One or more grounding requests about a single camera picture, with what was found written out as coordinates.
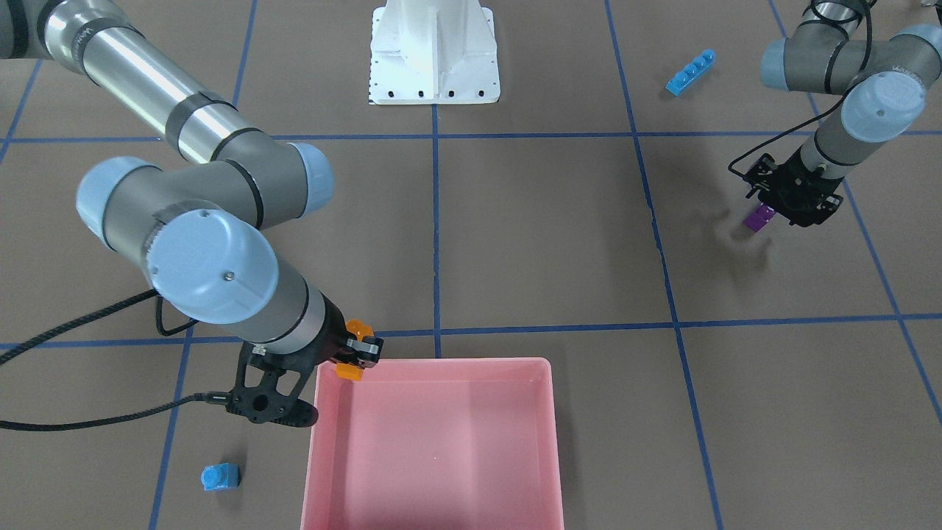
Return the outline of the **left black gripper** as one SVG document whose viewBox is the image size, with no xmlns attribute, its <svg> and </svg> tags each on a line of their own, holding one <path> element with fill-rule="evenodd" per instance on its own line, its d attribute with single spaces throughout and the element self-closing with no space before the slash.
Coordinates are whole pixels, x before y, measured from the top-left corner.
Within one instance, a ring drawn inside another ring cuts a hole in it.
<svg viewBox="0 0 942 530">
<path fill-rule="evenodd" d="M 773 172 L 773 209 L 791 226 L 821 225 L 843 205 L 837 194 L 841 178 L 822 177 L 824 168 L 810 170 L 801 152 L 791 155 Z"/>
</svg>

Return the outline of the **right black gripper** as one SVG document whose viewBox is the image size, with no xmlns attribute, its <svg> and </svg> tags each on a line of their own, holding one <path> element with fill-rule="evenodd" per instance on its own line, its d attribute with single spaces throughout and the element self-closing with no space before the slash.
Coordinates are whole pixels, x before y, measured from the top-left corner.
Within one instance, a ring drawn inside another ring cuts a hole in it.
<svg viewBox="0 0 942 530">
<path fill-rule="evenodd" d="M 351 336 L 346 330 L 342 312 L 332 302 L 325 302 L 323 323 L 316 336 L 316 364 L 342 359 L 345 345 L 347 364 L 373 367 L 380 361 L 384 340 L 379 336 L 364 336 L 362 339 Z"/>
</svg>

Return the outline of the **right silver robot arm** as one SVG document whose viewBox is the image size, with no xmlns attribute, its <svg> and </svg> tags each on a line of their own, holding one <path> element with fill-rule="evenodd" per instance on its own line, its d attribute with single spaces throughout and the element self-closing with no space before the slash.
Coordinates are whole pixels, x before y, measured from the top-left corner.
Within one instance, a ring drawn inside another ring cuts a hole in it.
<svg viewBox="0 0 942 530">
<path fill-rule="evenodd" d="M 332 199 L 325 155 L 279 142 L 186 73 L 111 1 L 4 1 L 2 57 L 51 60 L 104 88 L 175 148 L 188 168 L 136 157 L 85 174 L 75 208 L 111 251 L 194 321 L 262 353 L 310 351 L 366 368 L 381 340 L 351 332 L 339 309 L 274 252 L 263 229 Z"/>
</svg>

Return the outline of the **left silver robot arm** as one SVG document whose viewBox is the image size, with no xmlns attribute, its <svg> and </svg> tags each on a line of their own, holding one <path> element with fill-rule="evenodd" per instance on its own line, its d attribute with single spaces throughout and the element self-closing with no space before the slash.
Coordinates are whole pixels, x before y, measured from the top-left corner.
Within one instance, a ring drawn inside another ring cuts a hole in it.
<svg viewBox="0 0 942 530">
<path fill-rule="evenodd" d="M 791 225 L 823 224 L 843 202 L 845 177 L 897 138 L 926 107 L 940 79 L 939 24 L 916 24 L 890 39 L 855 40 L 871 1 L 811 1 L 788 38 L 764 51 L 769 88 L 837 95 L 820 127 L 785 162 L 763 155 L 751 167 L 758 199 Z"/>
</svg>

